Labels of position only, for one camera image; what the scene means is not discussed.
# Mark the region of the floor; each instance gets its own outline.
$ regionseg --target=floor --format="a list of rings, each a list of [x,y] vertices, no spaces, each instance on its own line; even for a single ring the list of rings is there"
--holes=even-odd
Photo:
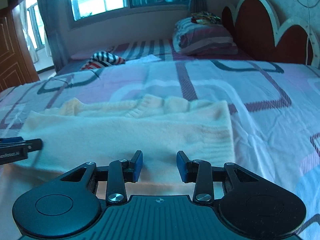
[[[45,51],[45,49],[38,50],[37,55],[39,60],[33,64],[36,71],[40,71],[44,68],[53,66],[52,57],[47,56],[47,52]]]
[[[45,79],[51,78],[55,75],[56,75],[56,71],[54,69],[51,69],[51,70],[45,71],[41,74],[38,74],[40,80],[45,80]]]

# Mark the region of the striped garment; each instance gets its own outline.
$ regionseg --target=striped garment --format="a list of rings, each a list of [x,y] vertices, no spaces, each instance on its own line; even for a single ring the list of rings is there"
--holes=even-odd
[[[92,55],[92,57],[80,70],[103,68],[124,63],[125,59],[122,57],[118,57],[106,51],[98,51]]]

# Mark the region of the wooden door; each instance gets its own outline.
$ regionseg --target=wooden door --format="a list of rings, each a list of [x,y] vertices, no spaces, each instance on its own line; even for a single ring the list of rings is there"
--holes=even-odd
[[[0,91],[38,81],[24,39],[19,6],[0,12]]]

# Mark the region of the scalloped headboard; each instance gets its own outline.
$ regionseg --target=scalloped headboard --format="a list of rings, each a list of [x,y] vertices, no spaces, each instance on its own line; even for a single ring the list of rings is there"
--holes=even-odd
[[[305,64],[308,23],[292,17],[280,26],[267,0],[240,0],[237,8],[228,5],[222,12],[222,22],[238,47],[255,60]],[[308,64],[320,67],[319,39],[311,28]]]

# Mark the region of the white cord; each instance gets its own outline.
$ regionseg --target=white cord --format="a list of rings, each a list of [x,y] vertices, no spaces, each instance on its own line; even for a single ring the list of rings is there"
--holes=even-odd
[[[309,47],[309,38],[310,38],[310,6],[309,6],[309,0],[307,0],[307,6],[308,6],[308,37],[307,37],[307,48],[306,48],[306,65],[308,65],[308,47]]]

